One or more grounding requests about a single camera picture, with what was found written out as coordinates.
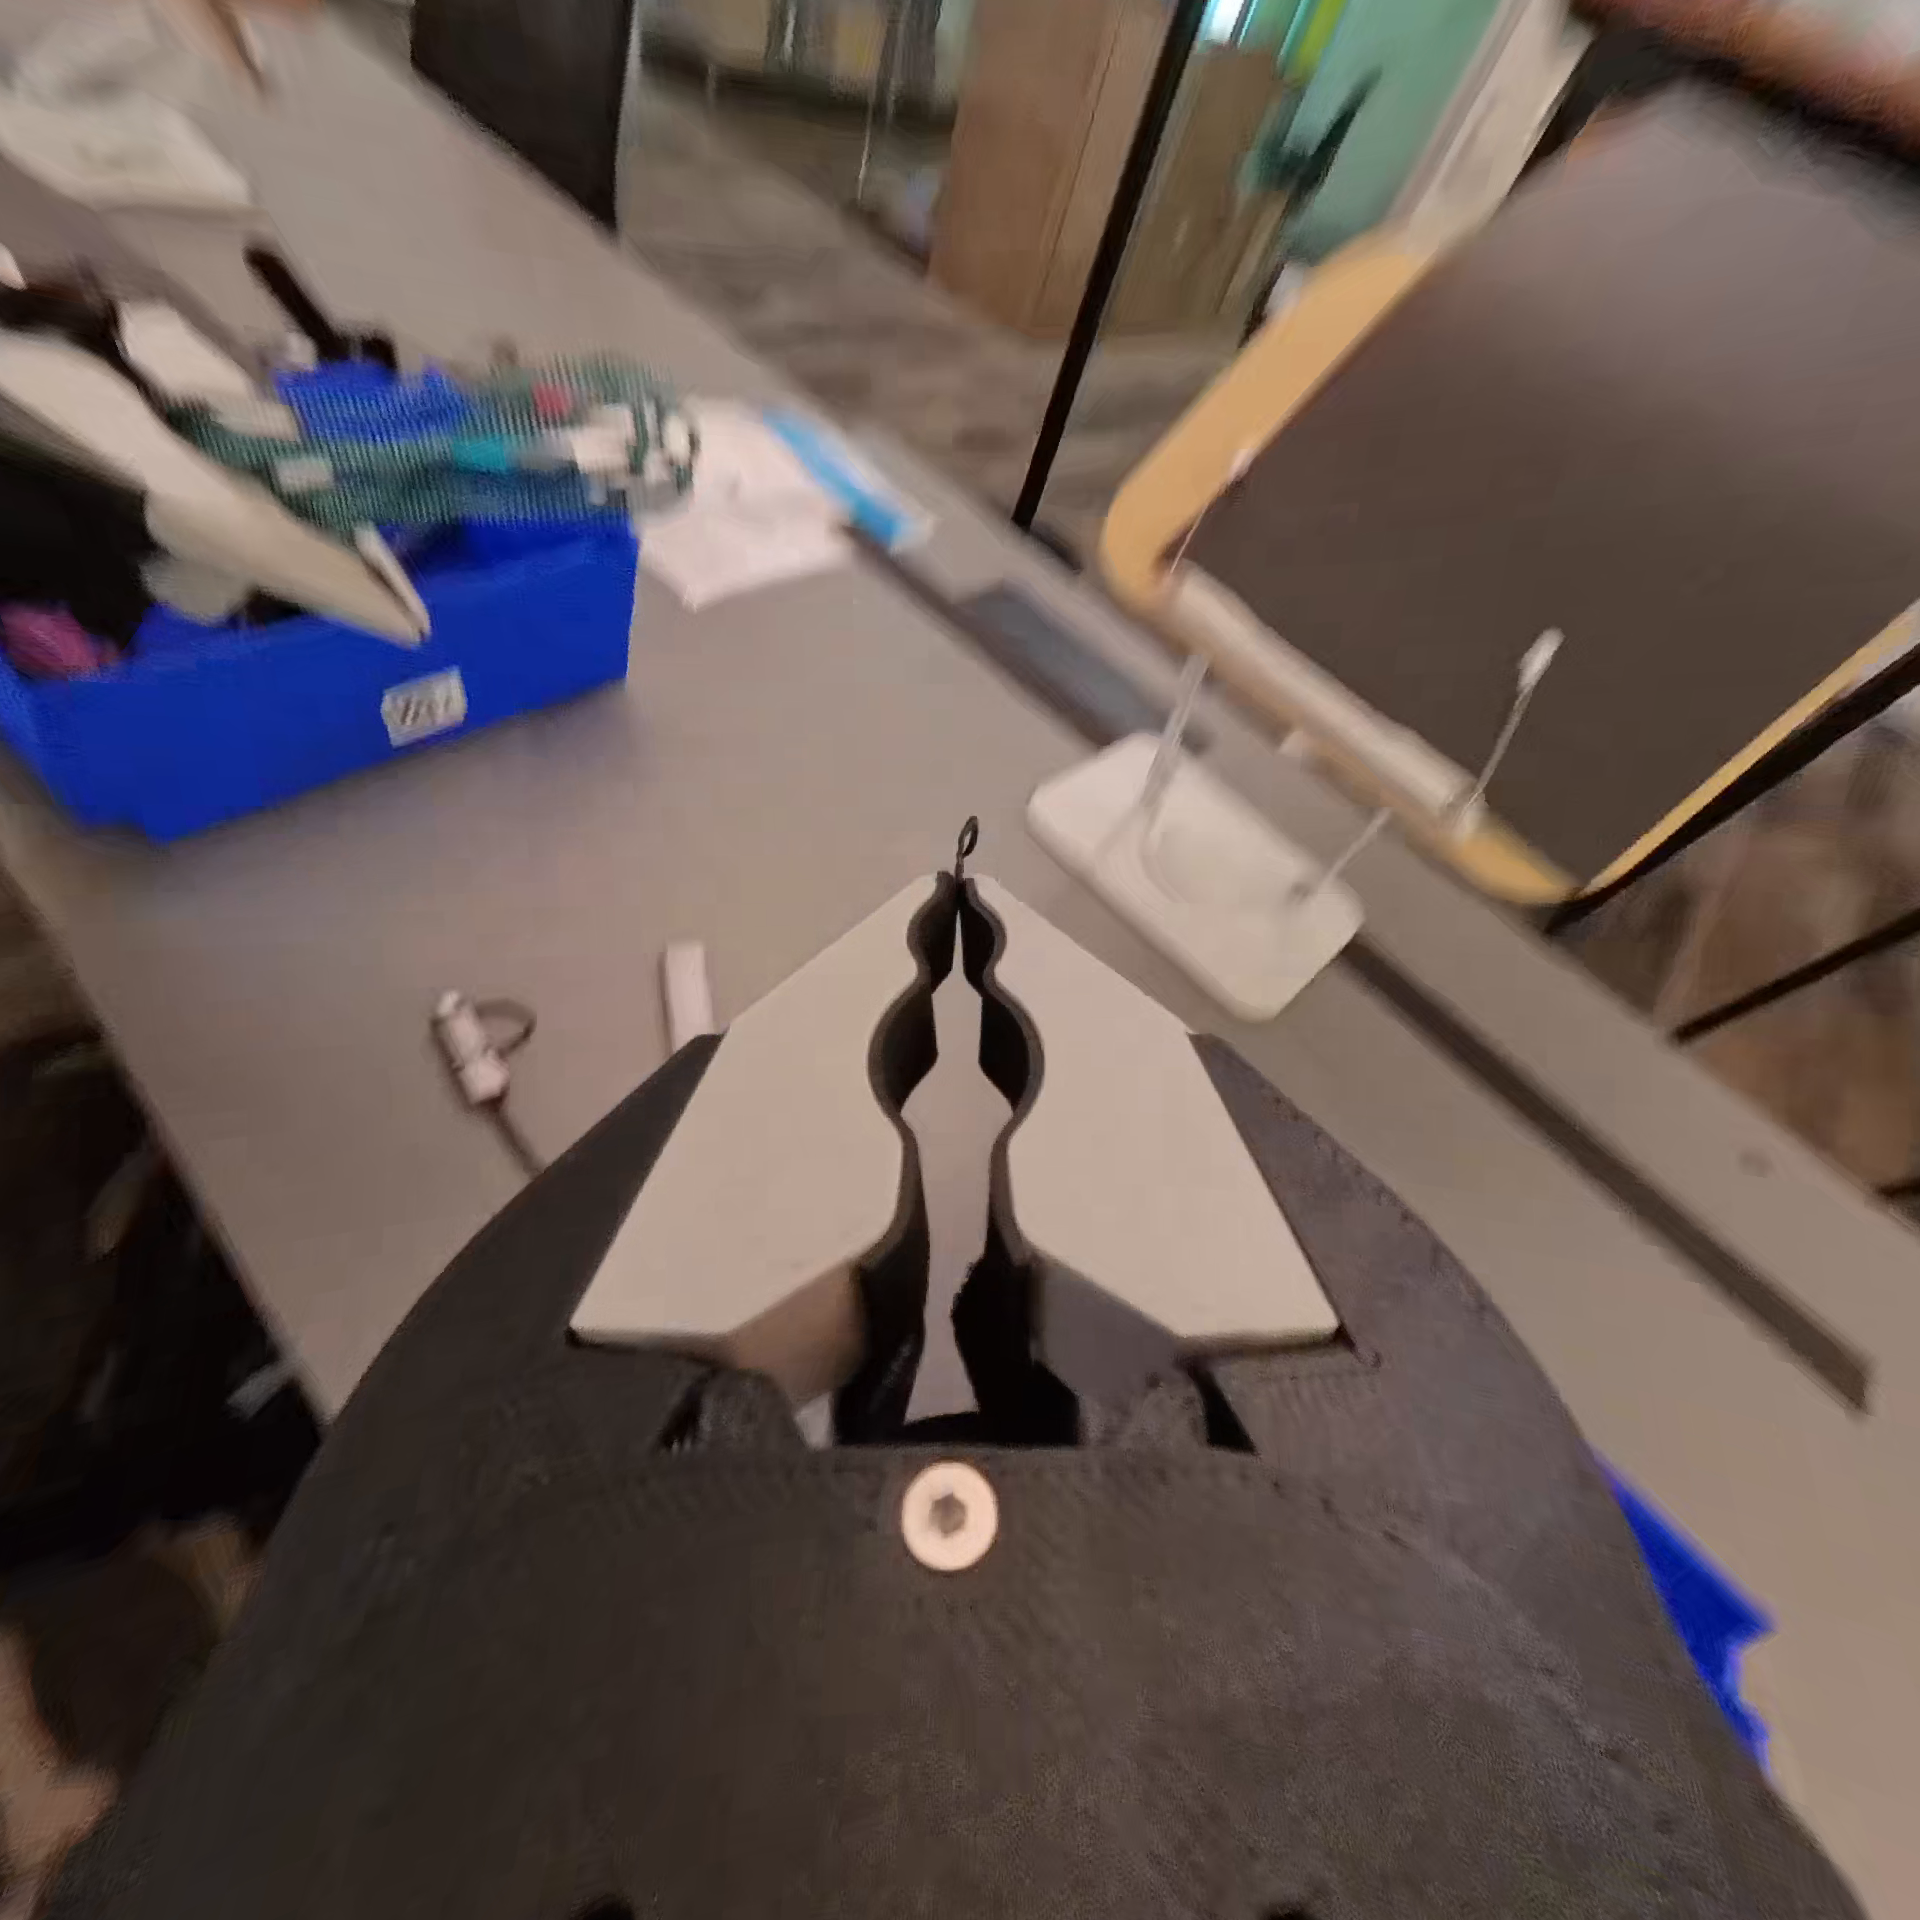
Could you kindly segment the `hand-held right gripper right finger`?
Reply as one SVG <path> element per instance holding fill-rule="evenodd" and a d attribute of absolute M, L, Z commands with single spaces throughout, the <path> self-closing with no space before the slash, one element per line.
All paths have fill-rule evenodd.
<path fill-rule="evenodd" d="M 1199 1035 L 1000 880 L 960 886 L 989 1219 L 1031 1356 L 1087 1408 L 1192 1365 L 1333 1353 L 1342 1321 Z"/>

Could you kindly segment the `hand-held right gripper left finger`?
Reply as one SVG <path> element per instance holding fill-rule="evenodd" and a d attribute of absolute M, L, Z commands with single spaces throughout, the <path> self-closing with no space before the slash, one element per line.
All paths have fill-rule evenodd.
<path fill-rule="evenodd" d="M 950 875 L 909 883 L 714 1036 L 572 1318 L 594 1348 L 780 1388 L 898 1399 L 924 1334 L 929 1214 L 907 1104 L 939 1065 Z"/>

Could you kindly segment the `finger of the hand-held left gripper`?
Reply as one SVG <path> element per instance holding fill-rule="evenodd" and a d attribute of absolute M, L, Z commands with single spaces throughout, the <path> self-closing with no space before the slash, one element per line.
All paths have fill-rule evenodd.
<path fill-rule="evenodd" d="M 272 443 L 303 440 L 297 412 L 270 397 L 189 319 L 160 300 L 116 305 L 116 346 L 133 373 L 169 411 Z"/>
<path fill-rule="evenodd" d="M 424 603 L 395 564 L 331 538 L 205 456 L 92 353 L 6 333 L 2 394 L 4 433 L 131 494 L 166 554 L 400 648 L 431 637 Z"/>

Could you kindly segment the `blue bin with marker label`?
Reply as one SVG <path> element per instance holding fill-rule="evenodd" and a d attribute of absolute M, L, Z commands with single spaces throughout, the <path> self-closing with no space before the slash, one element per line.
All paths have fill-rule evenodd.
<path fill-rule="evenodd" d="M 692 477 L 682 418 L 622 364 L 280 373 L 299 443 L 158 403 L 202 456 L 375 564 L 431 617 L 398 647 L 156 547 L 126 648 L 4 604 L 4 744 L 88 828 L 172 843 L 624 679 L 632 498 Z"/>

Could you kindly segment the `grey usb hub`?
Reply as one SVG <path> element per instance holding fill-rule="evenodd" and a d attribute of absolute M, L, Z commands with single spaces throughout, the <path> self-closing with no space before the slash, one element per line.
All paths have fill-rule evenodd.
<path fill-rule="evenodd" d="M 704 943 L 670 943 L 660 956 L 658 986 L 670 1052 L 718 1036 Z M 514 1058 L 532 1043 L 536 1028 L 538 1016 L 528 1004 L 514 998 L 476 1001 L 458 990 L 441 994 L 429 1019 L 453 1094 L 489 1129 L 524 1183 L 538 1180 L 547 1168 L 513 1113 Z"/>

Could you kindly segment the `person's left hand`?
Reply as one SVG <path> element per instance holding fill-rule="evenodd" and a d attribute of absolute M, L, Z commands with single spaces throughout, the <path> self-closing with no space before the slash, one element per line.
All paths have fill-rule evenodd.
<path fill-rule="evenodd" d="M 153 594 L 158 545 L 136 498 L 80 469 L 2 447 L 2 604 L 70 614 L 124 650 Z"/>

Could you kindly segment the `black mesh chair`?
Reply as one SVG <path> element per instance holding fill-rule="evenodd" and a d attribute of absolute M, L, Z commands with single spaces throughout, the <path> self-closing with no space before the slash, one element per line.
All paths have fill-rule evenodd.
<path fill-rule="evenodd" d="M 410 65 L 613 232 L 635 26 L 635 3 L 416 3 Z"/>

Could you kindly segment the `white printed paper sheet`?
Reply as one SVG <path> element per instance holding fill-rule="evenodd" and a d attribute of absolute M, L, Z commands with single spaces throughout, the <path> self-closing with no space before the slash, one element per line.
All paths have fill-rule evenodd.
<path fill-rule="evenodd" d="M 691 424 L 691 489 L 637 520 L 639 572 L 681 609 L 703 612 L 853 558 L 843 504 L 764 412 L 703 397 Z"/>

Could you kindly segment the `blue and white leaflet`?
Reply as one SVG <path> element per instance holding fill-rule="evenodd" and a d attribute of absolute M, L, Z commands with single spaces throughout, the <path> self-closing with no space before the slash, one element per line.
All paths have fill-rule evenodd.
<path fill-rule="evenodd" d="M 892 554 L 926 541 L 932 518 L 838 428 L 788 406 L 768 406 L 762 424 L 837 507 L 850 532 Z"/>

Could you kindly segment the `white base acrylic leg stand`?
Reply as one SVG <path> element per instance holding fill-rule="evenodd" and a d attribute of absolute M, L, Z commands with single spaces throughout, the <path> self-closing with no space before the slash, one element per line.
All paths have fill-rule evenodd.
<path fill-rule="evenodd" d="M 1561 930 L 1917 695 L 1917 357 L 1917 169 L 1679 83 L 1311 272 L 1089 561 Z"/>

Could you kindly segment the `large cardboard box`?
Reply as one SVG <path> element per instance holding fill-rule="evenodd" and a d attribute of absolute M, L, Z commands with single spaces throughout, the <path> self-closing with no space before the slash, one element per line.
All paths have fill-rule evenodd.
<path fill-rule="evenodd" d="M 1245 185 L 1246 165 L 1282 105 L 1270 45 L 1208 43 L 1188 61 L 1104 334 L 1195 333 L 1223 319 L 1263 223 L 1264 194 Z"/>
<path fill-rule="evenodd" d="M 1037 343 L 1068 336 L 1168 33 L 1163 3 L 980 3 L 926 274 Z"/>

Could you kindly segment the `black pillar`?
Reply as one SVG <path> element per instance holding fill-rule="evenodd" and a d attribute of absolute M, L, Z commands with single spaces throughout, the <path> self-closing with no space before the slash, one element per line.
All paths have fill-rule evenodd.
<path fill-rule="evenodd" d="M 1099 232 L 1089 277 L 1068 327 L 1066 345 L 1023 473 L 1021 492 L 1011 513 L 1012 527 L 1025 537 L 1037 538 L 1043 532 L 1038 520 L 1045 494 L 1130 252 L 1207 12 L 1207 3 L 1174 3 L 1168 9 L 1165 36 L 1149 75 L 1141 114 L 1116 174 L 1115 197 Z"/>

